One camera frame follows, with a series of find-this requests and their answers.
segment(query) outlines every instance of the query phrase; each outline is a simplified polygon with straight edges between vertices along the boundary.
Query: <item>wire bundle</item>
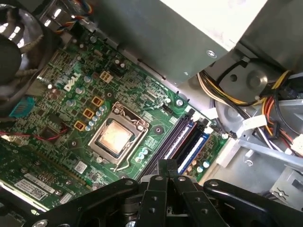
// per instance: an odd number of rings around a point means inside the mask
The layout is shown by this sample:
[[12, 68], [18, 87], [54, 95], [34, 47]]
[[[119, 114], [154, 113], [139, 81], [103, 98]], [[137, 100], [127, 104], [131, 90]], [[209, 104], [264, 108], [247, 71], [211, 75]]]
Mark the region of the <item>wire bundle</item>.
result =
[[77, 23], [80, 20], [83, 20], [83, 19], [89, 17], [93, 13], [92, 6], [89, 5], [85, 0], [73, 0], [73, 1], [78, 3], [83, 8], [83, 10], [86, 12], [86, 14], [75, 16], [73, 19], [66, 22], [64, 25], [60, 26], [57, 29], [56, 34], [61, 34], [66, 28], [72, 26], [73, 24]]

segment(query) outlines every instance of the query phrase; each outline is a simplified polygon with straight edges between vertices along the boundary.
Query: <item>circuit chip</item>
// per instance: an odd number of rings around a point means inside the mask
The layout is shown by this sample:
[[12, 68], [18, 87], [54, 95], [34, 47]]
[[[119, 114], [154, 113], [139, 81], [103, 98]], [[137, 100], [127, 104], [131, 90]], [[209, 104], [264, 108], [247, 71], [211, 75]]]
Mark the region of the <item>circuit chip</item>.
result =
[[45, 113], [45, 110], [38, 110], [37, 114], [41, 117]]
[[98, 142], [119, 155], [132, 137], [132, 133], [116, 121], [112, 121], [99, 137]]
[[74, 127], [76, 129], [78, 129], [79, 131], [83, 131], [84, 128], [85, 128], [85, 124], [80, 122], [80, 121], [77, 121], [75, 124], [74, 124]]
[[40, 137], [54, 144], [59, 139], [58, 134], [59, 133], [57, 133], [55, 130], [47, 126], [41, 132]]
[[94, 116], [94, 112], [90, 109], [85, 109], [83, 115], [86, 116], [88, 119], [92, 119]]
[[93, 100], [91, 101], [91, 103], [94, 104], [97, 107], [100, 107], [104, 103], [104, 100], [102, 98], [99, 98], [99, 97], [95, 96], [93, 98]]
[[72, 113], [72, 115], [77, 115], [78, 111], [72, 110], [71, 113]]

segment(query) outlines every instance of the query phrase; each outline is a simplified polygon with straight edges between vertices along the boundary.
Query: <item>screw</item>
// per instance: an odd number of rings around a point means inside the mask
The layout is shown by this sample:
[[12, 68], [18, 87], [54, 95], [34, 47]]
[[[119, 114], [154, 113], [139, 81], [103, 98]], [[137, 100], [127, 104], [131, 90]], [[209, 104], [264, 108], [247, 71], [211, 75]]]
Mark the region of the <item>screw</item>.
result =
[[135, 224], [136, 224], [135, 221], [130, 221], [130, 222], [128, 222], [128, 223], [126, 224], [125, 227], [134, 227]]
[[98, 157], [98, 158], [96, 159], [96, 162], [97, 162], [97, 163], [102, 163], [102, 162], [103, 162], [103, 158]]
[[157, 176], [157, 177], [156, 177], [156, 180], [157, 180], [157, 181], [161, 181], [161, 180], [163, 180], [163, 177], [162, 177], [162, 176]]
[[144, 127], [142, 125], [138, 125], [137, 130], [143, 131]]
[[219, 186], [219, 184], [216, 181], [211, 181], [209, 184], [213, 187]]
[[28, 172], [28, 169], [26, 167], [22, 167], [20, 171], [21, 173], [26, 174]]
[[244, 163], [247, 164], [249, 167], [253, 165], [253, 162], [251, 160], [246, 160]]
[[178, 178], [178, 180], [179, 180], [179, 181], [185, 181], [185, 180], [186, 180], [186, 178], [185, 178], [185, 177], [183, 177], [183, 176], [181, 176], [181, 177], [179, 177], [179, 178]]
[[46, 227], [48, 224], [47, 220], [41, 220], [32, 225], [32, 227]]
[[61, 196], [61, 195], [63, 195], [63, 192], [61, 190], [56, 190], [55, 194], [58, 195], [58, 196]]
[[206, 53], [211, 58], [217, 58], [217, 55], [211, 50], [206, 51]]
[[132, 184], [133, 184], [132, 181], [126, 181], [126, 182], [125, 182], [125, 185], [132, 185]]
[[114, 113], [115, 113], [115, 114], [119, 114], [119, 113], [120, 113], [120, 110], [119, 110], [119, 109], [114, 109]]
[[181, 99], [178, 99], [178, 100], [176, 101], [176, 105], [177, 105], [177, 106], [183, 106], [183, 101], [182, 101]]

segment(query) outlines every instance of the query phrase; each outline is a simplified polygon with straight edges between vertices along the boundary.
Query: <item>white sticker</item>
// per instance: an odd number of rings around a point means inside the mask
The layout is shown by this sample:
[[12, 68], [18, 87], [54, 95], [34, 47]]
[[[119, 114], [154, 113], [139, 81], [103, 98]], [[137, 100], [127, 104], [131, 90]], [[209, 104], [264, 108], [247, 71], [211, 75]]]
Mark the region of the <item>white sticker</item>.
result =
[[69, 193], [67, 193], [67, 194], [65, 194], [65, 195], [62, 197], [62, 199], [60, 199], [59, 203], [65, 204], [65, 203], [67, 203], [69, 200], [71, 200], [71, 198], [72, 198], [72, 195], [69, 194]]
[[43, 188], [44, 190], [48, 191], [51, 194], [53, 194], [55, 192], [54, 188], [52, 188], [52, 187], [48, 186], [47, 184], [43, 183], [42, 181], [40, 181], [39, 179], [35, 178], [31, 174], [25, 174], [24, 177], [26, 177], [30, 181], [36, 183], [38, 186], [40, 186], [41, 188]]
[[245, 131], [249, 129], [258, 128], [264, 125], [267, 125], [266, 117], [264, 114], [254, 116], [243, 121], [243, 129]]
[[84, 171], [86, 170], [86, 168], [87, 168], [87, 165], [80, 161], [80, 162], [76, 165], [75, 170], [76, 170], [79, 174], [82, 174], [82, 173], [84, 173]]
[[207, 117], [210, 120], [218, 118], [218, 112], [217, 112], [217, 109], [215, 107], [211, 108], [211, 109], [208, 109], [208, 110], [205, 110], [202, 113], [205, 117]]
[[177, 123], [178, 119], [175, 117], [171, 117], [171, 119], [169, 120], [170, 123], [175, 124]]
[[303, 155], [303, 134], [294, 139], [291, 149]]
[[37, 186], [33, 185], [26, 179], [22, 179], [21, 181], [14, 184], [17, 188], [20, 190], [26, 192], [30, 196], [34, 197], [37, 200], [43, 199], [45, 196], [47, 196], [47, 193], [42, 191]]

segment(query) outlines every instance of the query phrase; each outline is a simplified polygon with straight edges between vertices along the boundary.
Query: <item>gray metal panel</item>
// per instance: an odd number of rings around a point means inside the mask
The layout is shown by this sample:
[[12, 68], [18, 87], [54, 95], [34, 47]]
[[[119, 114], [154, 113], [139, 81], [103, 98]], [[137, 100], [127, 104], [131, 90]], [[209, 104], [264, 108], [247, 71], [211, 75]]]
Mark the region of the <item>gray metal panel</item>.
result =
[[303, 71], [303, 1], [269, 0], [243, 36], [262, 56]]
[[180, 84], [227, 51], [159, 0], [100, 0], [95, 5], [100, 30], [165, 76]]

